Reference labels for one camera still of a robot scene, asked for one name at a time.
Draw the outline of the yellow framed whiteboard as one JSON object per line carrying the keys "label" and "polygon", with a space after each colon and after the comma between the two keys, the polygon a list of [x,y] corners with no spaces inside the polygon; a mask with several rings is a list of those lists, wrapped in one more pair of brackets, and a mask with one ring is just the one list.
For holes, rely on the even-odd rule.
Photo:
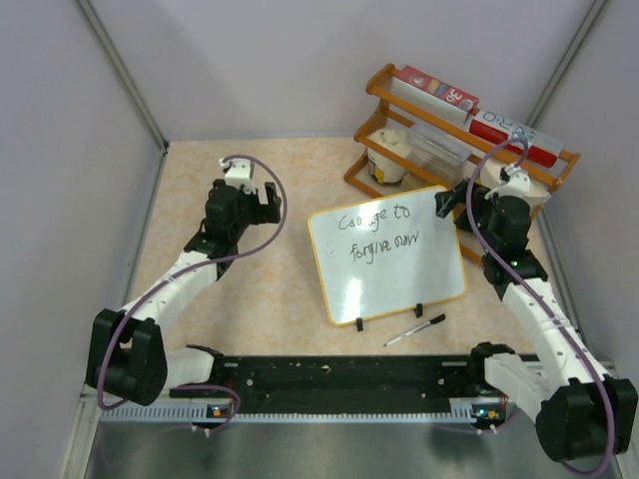
{"label": "yellow framed whiteboard", "polygon": [[443,186],[318,211],[308,220],[329,321],[347,325],[467,291],[457,230],[435,213]]}

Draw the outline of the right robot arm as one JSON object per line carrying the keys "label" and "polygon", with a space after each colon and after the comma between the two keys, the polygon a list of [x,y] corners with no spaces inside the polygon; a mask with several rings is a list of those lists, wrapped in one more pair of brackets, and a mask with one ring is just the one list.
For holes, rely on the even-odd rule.
{"label": "right robot arm", "polygon": [[497,389],[508,396],[534,422],[542,449],[555,462],[626,453],[638,392],[593,357],[559,306],[547,272],[528,247],[529,204],[469,181],[435,196],[442,219],[459,205],[484,249],[487,282],[524,326],[543,367],[535,373],[511,348],[483,342],[465,371],[468,387],[480,395]]}

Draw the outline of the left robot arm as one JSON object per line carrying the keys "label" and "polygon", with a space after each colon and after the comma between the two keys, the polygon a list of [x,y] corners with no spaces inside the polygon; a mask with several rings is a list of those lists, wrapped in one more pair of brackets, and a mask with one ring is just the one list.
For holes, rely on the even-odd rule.
{"label": "left robot arm", "polygon": [[162,392],[195,386],[216,395],[226,386],[227,373],[216,365],[216,352],[188,345],[171,352],[165,334],[204,289],[214,285],[233,262],[251,253],[240,251],[247,228],[271,224],[281,229],[288,213],[282,182],[265,184],[267,199],[245,187],[216,180],[205,203],[205,216],[176,262],[138,298],[116,310],[105,308],[94,319],[86,379],[96,391],[98,405],[117,403],[148,406]]}

